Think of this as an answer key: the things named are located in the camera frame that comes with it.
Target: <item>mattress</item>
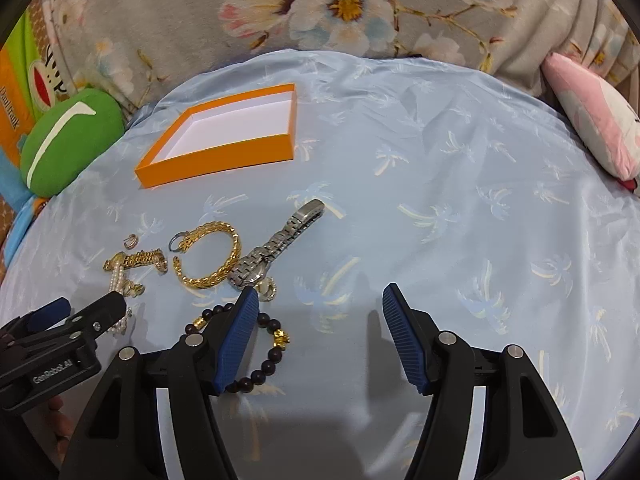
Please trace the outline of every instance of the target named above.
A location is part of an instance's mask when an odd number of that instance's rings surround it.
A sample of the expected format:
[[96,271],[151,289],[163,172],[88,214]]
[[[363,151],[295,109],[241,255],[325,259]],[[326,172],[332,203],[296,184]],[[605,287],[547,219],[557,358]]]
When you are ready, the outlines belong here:
[[[141,189],[133,168],[187,107],[288,82],[299,94],[295,160]],[[313,198],[327,212],[275,261],[278,295],[261,304],[291,336],[282,363],[251,394],[212,399],[239,478],[402,478],[430,400],[407,383],[386,328],[389,282],[472,346],[521,345],[586,477],[603,471],[640,413],[630,373],[640,354],[638,203],[563,117],[465,68],[289,50],[191,79],[46,206],[0,288],[0,324],[59,296],[79,310],[105,294],[102,264],[129,234],[136,250],[166,251],[174,234],[223,220],[244,254]],[[204,238],[182,256],[184,271],[213,272],[229,246],[222,234]],[[146,291],[127,300],[127,332],[98,340],[103,364],[125,345],[172,346],[203,308],[238,296],[226,283],[187,289],[171,269],[129,277]],[[269,346],[255,334],[239,374]],[[72,416],[96,381],[66,393]],[[179,479],[165,392],[159,417]],[[473,478],[481,425],[477,389],[462,479]]]

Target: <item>beaded bracelet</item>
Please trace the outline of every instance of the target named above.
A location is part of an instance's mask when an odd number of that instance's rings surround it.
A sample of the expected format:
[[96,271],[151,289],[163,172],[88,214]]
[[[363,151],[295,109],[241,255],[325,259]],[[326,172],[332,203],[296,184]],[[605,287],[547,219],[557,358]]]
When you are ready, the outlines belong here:
[[[193,334],[202,330],[207,323],[216,314],[220,312],[228,312],[234,307],[233,303],[227,303],[225,306],[216,305],[213,309],[206,308],[202,311],[202,315],[197,317],[193,323],[189,323],[184,327],[185,333]],[[282,353],[286,350],[287,343],[290,342],[289,334],[284,332],[281,323],[277,319],[271,319],[269,314],[261,312],[257,319],[260,328],[266,328],[267,332],[273,335],[273,348],[267,352],[267,360],[263,361],[259,370],[251,372],[250,377],[243,377],[237,381],[233,381],[226,387],[226,391],[230,394],[242,392],[248,394],[255,386],[264,384],[268,375],[273,375],[276,371],[276,364],[282,361]]]

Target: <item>green plush cushion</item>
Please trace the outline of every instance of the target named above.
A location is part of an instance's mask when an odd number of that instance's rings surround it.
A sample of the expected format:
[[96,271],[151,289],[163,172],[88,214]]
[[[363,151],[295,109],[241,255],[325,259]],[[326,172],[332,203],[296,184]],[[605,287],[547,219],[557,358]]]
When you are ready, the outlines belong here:
[[36,195],[53,196],[123,133],[118,103],[105,92],[82,90],[55,105],[33,127],[22,147],[22,179]]

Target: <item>silver bolt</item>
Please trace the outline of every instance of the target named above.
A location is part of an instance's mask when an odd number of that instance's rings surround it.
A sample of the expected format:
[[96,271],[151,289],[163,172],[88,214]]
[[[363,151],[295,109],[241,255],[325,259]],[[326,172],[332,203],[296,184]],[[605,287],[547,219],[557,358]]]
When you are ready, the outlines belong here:
[[507,347],[507,354],[515,359],[520,359],[524,355],[524,350],[518,345],[509,345]]
[[122,350],[118,352],[118,357],[123,361],[128,361],[136,354],[136,351],[130,346],[125,346]]
[[438,340],[443,345],[453,345],[453,343],[455,343],[458,338],[451,332],[440,332],[440,334],[438,335]]
[[202,334],[189,334],[184,342],[187,343],[187,346],[198,346],[204,341]]

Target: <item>pink pillow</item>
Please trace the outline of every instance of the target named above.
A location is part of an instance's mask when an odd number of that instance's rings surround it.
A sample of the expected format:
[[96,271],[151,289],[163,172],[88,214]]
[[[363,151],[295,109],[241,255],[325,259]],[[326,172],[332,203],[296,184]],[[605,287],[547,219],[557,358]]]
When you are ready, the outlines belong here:
[[620,180],[640,173],[640,119],[599,75],[561,54],[542,64],[551,88],[593,156]]

